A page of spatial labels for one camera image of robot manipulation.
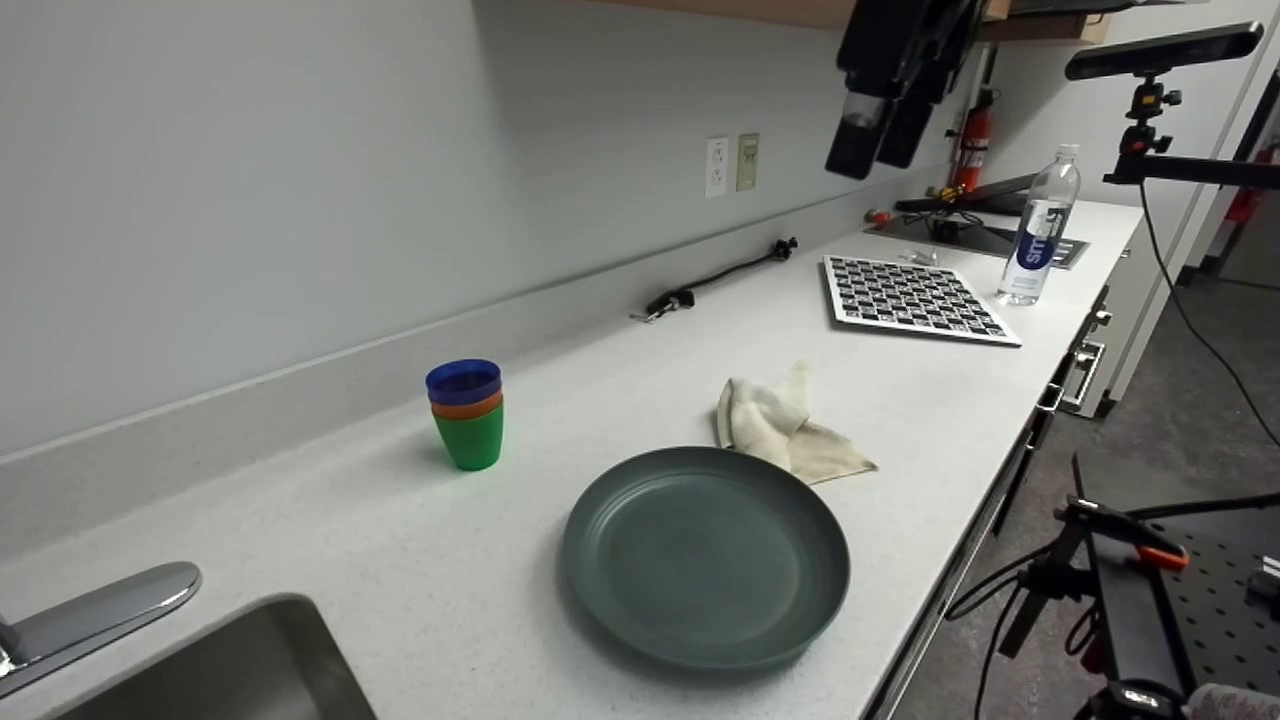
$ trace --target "sink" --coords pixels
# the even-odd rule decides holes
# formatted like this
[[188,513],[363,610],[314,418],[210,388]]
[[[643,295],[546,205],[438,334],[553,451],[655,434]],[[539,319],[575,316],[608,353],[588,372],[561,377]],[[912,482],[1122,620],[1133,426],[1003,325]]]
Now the sink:
[[282,595],[64,720],[377,720],[311,601]]

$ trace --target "faucet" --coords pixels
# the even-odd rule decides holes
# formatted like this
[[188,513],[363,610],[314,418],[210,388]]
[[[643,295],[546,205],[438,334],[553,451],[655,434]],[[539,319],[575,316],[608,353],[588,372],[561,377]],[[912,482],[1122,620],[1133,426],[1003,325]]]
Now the faucet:
[[19,624],[0,620],[0,699],[183,606],[196,586],[196,563],[158,563]]

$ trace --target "electrical outlet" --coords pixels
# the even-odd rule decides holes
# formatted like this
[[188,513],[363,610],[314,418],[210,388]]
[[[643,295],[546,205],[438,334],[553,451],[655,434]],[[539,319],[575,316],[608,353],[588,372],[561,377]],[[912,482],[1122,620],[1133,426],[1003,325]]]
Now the electrical outlet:
[[737,191],[752,191],[760,182],[760,132],[737,134]]
[[706,201],[728,197],[730,182],[730,139],[728,134],[710,134],[706,139]]

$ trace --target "floor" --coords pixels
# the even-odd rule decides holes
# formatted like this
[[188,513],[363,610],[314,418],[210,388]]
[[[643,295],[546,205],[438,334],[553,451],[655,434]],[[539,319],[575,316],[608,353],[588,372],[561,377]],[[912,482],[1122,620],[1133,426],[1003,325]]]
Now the floor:
[[[1280,273],[1257,273],[1265,261],[1280,261],[1280,244],[1241,246],[1223,275],[1280,284]],[[1280,291],[1197,280],[1185,286],[1185,302],[1197,329],[1235,363],[1271,426],[1280,426]],[[1280,446],[1252,422],[1223,366],[1186,334],[1175,312],[1162,312],[1122,403],[1115,403],[1104,422],[1052,422],[1007,526],[983,544],[968,581],[1054,535],[1052,508],[1071,489],[1071,451],[1153,468],[1153,476],[1162,476],[1139,489],[1153,504],[1280,490]],[[894,714],[972,714],[978,656],[1001,601],[940,626]],[[1074,615],[1078,602],[1052,602],[1014,660],[995,656],[983,699],[987,720],[1067,720],[1101,688],[1101,680],[1063,652]]]

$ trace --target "bottle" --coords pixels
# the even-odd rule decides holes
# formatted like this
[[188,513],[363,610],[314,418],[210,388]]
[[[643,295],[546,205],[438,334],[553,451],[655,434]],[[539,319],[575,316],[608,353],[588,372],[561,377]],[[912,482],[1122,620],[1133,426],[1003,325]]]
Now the bottle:
[[1007,302],[1035,302],[1049,280],[1054,244],[1067,233],[1071,205],[1078,197],[1074,147],[1058,147],[1032,191],[1023,219],[1014,224],[1010,257],[1003,262]]

